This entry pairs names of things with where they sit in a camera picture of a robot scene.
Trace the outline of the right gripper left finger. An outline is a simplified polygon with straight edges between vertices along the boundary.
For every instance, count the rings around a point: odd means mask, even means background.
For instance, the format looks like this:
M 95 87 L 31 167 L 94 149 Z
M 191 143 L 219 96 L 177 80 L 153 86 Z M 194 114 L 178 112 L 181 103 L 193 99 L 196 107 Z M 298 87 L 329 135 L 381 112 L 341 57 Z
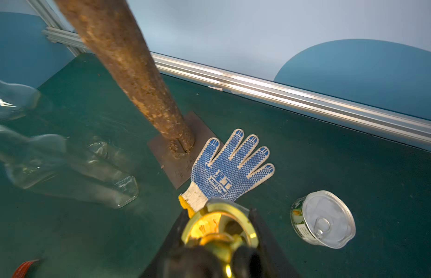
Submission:
M 170 255 L 170 252 L 179 248 L 183 245 L 181 240 L 182 233 L 189 221 L 189 215 L 187 210 L 183 210 L 171 230 L 167 234 L 164 242 L 160 249 L 154 256 L 150 264 L 145 270 L 139 275 L 139 278 L 162 278 L 164 272 L 165 259 Z

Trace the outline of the tall clear bottle gold stopper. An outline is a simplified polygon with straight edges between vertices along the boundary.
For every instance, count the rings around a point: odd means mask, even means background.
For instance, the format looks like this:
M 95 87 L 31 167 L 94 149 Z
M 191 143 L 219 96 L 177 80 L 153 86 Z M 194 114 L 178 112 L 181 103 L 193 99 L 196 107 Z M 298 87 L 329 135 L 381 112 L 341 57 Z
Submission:
M 174 243 L 159 262 L 160 278 L 264 278 L 259 236 L 249 210 L 220 198 L 200 210 L 183 197 L 184 223 Z

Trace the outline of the clear bottle with black cap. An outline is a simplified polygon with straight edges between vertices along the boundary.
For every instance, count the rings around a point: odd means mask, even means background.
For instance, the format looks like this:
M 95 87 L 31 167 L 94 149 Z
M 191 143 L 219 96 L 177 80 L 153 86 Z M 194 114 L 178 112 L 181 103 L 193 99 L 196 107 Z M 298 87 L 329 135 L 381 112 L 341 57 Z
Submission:
M 119 209 L 139 195 L 136 178 L 58 134 L 27 137 L 0 125 L 0 162 L 18 188 Z

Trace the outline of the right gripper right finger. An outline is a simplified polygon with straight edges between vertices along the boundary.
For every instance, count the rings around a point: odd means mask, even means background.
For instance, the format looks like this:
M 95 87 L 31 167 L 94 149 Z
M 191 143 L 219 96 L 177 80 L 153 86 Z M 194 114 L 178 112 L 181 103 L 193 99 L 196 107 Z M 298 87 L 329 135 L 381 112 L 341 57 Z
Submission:
M 299 278 L 300 275 L 286 258 L 278 241 L 256 208 L 250 210 L 249 220 L 258 236 L 257 250 L 260 258 L 260 277 Z

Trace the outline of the red bottle label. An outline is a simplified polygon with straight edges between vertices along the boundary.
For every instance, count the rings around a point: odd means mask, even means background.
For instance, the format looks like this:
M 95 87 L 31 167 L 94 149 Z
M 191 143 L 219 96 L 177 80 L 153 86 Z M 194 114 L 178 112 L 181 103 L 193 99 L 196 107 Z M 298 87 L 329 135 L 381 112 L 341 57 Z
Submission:
M 40 260 L 35 259 L 23 262 L 13 273 L 12 278 L 25 278 L 31 266 L 38 263 Z

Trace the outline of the clear bottle with cork stopper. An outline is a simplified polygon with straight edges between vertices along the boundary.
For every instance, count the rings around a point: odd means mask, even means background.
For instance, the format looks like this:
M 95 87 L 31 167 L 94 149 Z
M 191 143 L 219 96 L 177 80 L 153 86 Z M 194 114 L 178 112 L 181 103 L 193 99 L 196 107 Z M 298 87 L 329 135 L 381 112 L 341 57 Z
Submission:
M 0 121 L 24 117 L 38 105 L 40 97 L 35 88 L 0 80 Z

